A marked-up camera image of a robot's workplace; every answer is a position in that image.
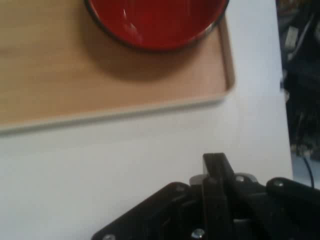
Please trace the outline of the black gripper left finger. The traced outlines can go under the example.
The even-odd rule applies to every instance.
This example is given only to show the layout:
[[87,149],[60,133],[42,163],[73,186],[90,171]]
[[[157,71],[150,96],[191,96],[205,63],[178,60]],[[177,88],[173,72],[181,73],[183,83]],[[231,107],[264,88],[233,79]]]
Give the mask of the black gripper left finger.
[[207,173],[172,182],[96,232],[94,240],[226,240],[228,199],[224,153],[206,153]]

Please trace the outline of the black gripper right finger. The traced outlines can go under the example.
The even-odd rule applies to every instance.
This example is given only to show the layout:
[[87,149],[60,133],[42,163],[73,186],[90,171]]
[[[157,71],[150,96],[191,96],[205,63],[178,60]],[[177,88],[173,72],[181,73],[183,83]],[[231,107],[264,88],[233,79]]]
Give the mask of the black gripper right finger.
[[217,239],[318,240],[320,191],[275,177],[266,185],[236,174],[217,154]]

